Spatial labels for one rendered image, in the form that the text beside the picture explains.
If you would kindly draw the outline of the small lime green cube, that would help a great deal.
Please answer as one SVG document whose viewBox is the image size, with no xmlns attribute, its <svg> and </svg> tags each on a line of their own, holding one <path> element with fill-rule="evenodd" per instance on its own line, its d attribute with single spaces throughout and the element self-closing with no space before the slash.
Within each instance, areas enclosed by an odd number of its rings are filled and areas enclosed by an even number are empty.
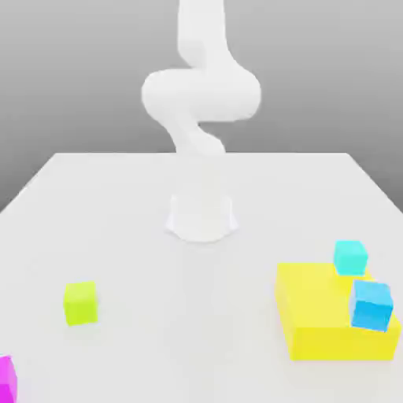
<svg viewBox="0 0 403 403">
<path fill-rule="evenodd" d="M 94 281 L 67 283 L 63 300 L 67 325 L 98 321 L 98 299 Z"/>
</svg>

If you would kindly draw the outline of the small cyan cube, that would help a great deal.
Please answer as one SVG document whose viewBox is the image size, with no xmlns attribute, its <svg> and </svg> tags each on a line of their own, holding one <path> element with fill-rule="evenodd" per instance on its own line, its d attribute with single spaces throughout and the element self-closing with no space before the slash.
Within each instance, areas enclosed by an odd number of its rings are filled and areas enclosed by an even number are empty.
<svg viewBox="0 0 403 403">
<path fill-rule="evenodd" d="M 336 272 L 343 276 L 364 276 L 368 252 L 357 240 L 337 240 L 334 251 Z"/>
</svg>

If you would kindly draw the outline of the small blue cube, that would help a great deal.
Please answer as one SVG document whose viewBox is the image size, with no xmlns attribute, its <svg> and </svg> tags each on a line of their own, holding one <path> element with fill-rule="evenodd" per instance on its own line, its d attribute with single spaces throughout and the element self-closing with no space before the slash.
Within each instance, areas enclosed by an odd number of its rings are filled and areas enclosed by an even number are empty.
<svg viewBox="0 0 403 403">
<path fill-rule="evenodd" d="M 386 332 L 394 309 L 390 286 L 355 279 L 349 296 L 349 322 L 352 327 Z"/>
</svg>

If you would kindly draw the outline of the small magenta cube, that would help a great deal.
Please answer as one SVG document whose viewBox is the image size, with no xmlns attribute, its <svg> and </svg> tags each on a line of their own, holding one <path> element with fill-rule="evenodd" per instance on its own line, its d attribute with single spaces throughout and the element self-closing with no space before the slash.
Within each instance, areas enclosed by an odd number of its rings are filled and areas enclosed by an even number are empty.
<svg viewBox="0 0 403 403">
<path fill-rule="evenodd" d="M 11 356 L 0 357 L 0 403 L 17 403 L 17 374 Z"/>
</svg>

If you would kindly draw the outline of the large yellow box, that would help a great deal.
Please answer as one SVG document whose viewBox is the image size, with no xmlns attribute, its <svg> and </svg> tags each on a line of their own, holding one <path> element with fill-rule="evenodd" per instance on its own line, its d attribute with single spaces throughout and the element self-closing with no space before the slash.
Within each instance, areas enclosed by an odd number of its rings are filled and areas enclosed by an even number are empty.
<svg viewBox="0 0 403 403">
<path fill-rule="evenodd" d="M 275 280 L 291 360 L 392 360 L 401 334 L 394 310 L 386 332 L 352 327 L 349 296 L 355 279 L 332 263 L 280 263 Z"/>
</svg>

